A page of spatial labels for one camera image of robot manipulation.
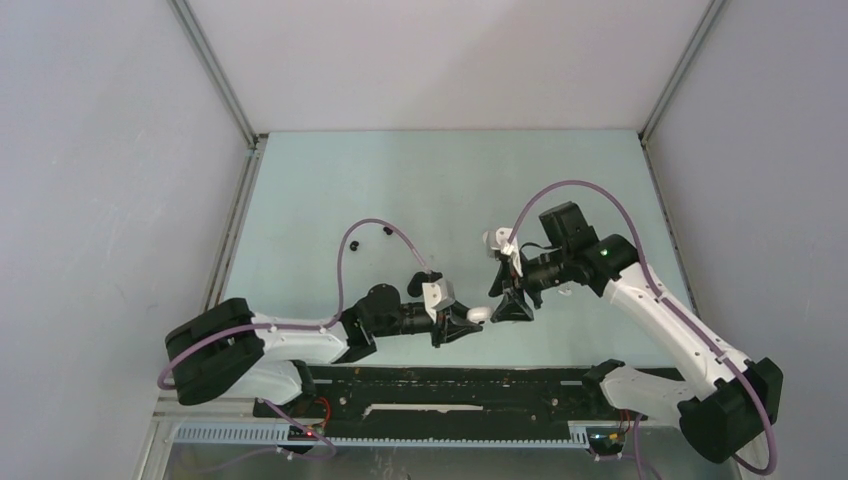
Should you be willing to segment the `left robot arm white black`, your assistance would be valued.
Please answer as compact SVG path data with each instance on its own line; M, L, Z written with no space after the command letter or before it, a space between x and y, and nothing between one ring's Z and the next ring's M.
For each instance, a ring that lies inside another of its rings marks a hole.
M316 403L311 365L349 364L377 350L381 337L425 334L434 347L482 331L490 307L469 308L446 280L424 283L419 301L404 303L388 284L368 293L326 325L253 312L232 298L165 338L169 363L158 384L183 406L222 396L254 397L304 416Z

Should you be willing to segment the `right aluminium frame post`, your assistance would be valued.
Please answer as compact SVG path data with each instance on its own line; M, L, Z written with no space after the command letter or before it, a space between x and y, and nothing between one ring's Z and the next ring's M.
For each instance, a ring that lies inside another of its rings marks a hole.
M646 147L651 141L677 91L683 84L709 35L720 22L721 16L729 4L730 1L728 0L710 0L708 2L660 95L650 110L643 127L639 131L640 144L643 147Z

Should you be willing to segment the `white charging case with dot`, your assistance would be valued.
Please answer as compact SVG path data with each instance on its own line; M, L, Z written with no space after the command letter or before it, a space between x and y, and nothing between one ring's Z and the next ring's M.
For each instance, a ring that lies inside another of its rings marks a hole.
M466 319L474 324L482 324L489 321L493 315L493 309L487 306L478 306L469 308L466 313Z

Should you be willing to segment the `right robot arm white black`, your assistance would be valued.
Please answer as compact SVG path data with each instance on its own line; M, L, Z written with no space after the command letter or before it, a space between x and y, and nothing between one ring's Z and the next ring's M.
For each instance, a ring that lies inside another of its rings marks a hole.
M539 220L550 251L527 258L512 229L486 232L499 263L490 289L500 305L492 322L531 321L548 289L590 288L626 313L671 358L680 379L648 374L610 359L583 377L585 411L606 418L630 410L677 428L713 463L730 459L776 423L783 373L770 359L752 361L710 330L654 277L625 237L597 236L580 208L566 202Z

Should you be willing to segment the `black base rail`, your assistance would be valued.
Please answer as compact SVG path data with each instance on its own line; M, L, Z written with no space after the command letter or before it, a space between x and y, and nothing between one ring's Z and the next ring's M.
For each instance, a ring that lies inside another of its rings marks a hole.
M332 441L556 444L583 424L629 433L637 415L583 384L587 368L311 366L312 389L279 407Z

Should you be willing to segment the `black charging case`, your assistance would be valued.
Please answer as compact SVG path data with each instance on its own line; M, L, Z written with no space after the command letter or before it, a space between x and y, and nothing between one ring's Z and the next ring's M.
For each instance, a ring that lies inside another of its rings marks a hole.
M423 296L423 285L431 282L430 272L418 271L411 277L407 284L407 294L412 298L420 298Z

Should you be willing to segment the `aluminium frame post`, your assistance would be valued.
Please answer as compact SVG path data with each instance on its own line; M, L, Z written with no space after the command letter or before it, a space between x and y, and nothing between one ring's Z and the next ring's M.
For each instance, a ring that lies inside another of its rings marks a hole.
M643 127L639 131L640 144L643 147L646 147L651 141L677 91L683 84L709 35L720 22L721 16L729 4L730 1L728 0L710 0L708 2L660 95L650 110Z
M183 30L189 44L195 52L202 68L206 72L213 88L220 97L225 109L234 121L238 132L250 149L254 149L259 134L253 128L248 116L229 81L216 52L206 35L191 3L186 0L168 0L177 22Z

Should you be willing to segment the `left aluminium frame post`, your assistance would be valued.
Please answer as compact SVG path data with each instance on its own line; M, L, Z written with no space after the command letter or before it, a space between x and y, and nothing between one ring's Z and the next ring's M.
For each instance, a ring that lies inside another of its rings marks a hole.
M216 52L206 35L191 3L186 0L168 0L177 22L183 30L189 44L195 52L202 68L206 72L213 88L220 97L225 109L234 121L238 132L250 149L254 149L259 134L253 128L248 116L229 81Z

